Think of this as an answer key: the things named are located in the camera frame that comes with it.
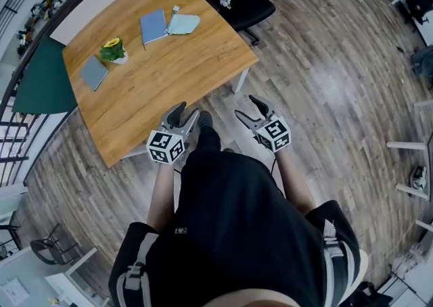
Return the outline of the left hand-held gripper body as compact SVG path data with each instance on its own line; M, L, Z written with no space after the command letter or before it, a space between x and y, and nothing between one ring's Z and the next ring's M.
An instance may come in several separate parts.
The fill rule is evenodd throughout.
M186 122L182 126L171 126L162 120L156 130L152 130L147 140L147 152L152 161L173 165L182 158L189 144L187 138L191 132L191 124Z

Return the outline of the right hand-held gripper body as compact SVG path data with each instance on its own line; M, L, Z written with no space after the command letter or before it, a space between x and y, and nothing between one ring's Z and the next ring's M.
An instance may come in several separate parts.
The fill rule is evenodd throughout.
M273 153L292 143L290 128L282 116L273 116L255 132L255 137L261 145Z

